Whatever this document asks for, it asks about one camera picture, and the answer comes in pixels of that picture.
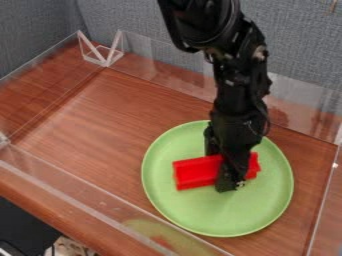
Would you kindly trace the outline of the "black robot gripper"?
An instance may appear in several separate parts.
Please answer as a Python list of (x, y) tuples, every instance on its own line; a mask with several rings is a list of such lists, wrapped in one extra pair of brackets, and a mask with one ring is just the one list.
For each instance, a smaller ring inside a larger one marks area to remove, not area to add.
[(268, 133), (268, 110), (263, 97), (271, 80), (257, 79), (245, 85), (216, 84), (216, 96), (204, 129), (204, 153), (220, 154), (223, 162), (215, 180), (219, 193), (244, 185), (251, 149)]

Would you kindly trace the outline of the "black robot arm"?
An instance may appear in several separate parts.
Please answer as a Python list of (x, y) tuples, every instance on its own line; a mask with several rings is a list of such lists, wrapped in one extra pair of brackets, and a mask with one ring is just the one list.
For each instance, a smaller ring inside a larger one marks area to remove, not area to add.
[(272, 81), (268, 51), (239, 0), (156, 0), (175, 47), (201, 52), (212, 65), (216, 96), (204, 130), (204, 152), (223, 162), (215, 178), (221, 193), (244, 185), (252, 148), (269, 131), (263, 97)]

